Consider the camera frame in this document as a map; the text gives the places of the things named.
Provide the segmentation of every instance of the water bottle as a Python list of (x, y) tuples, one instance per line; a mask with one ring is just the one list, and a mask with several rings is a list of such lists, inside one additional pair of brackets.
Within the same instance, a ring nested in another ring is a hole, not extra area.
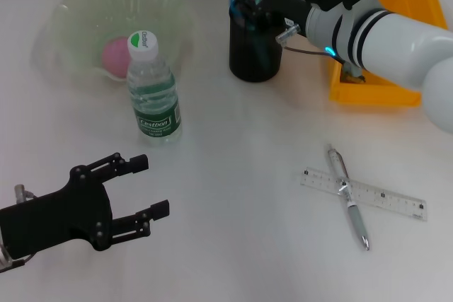
[(152, 144), (175, 141), (181, 134), (176, 80), (159, 55), (156, 36), (137, 31), (127, 46), (131, 56), (127, 85), (139, 129)]

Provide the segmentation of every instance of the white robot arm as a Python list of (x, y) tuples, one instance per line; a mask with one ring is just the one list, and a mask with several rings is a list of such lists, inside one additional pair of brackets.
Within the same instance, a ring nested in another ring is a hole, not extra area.
[(387, 11), (379, 0), (302, 1), (312, 6), (301, 28), (311, 44), (422, 91), (427, 116), (453, 134), (453, 33)]

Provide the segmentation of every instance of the white bottle cap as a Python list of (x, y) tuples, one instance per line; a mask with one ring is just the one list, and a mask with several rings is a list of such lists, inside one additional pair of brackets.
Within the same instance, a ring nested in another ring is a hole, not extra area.
[(137, 62), (150, 62), (159, 53), (157, 38), (149, 31), (132, 33), (127, 40), (127, 47), (131, 58)]

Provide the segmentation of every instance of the blue led light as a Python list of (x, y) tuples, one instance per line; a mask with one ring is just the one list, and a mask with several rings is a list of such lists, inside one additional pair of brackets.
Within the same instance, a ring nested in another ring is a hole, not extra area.
[(336, 56), (337, 54), (333, 51), (332, 47), (326, 47), (326, 52), (329, 53), (332, 57)]

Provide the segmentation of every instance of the pink ball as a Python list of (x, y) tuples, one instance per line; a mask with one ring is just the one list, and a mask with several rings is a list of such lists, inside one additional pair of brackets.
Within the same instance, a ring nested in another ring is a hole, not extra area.
[(127, 38), (120, 37), (108, 42), (102, 52), (102, 65), (104, 69), (118, 78), (125, 79), (130, 63)]

